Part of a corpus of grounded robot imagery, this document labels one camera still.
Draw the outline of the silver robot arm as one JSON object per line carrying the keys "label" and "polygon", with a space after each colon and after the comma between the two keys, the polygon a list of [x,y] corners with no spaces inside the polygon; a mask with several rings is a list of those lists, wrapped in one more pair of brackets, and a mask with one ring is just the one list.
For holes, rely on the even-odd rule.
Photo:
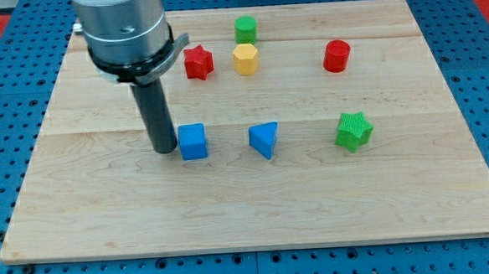
{"label": "silver robot arm", "polygon": [[122,83],[158,80],[189,44],[175,37],[162,0],[71,0],[94,65]]}

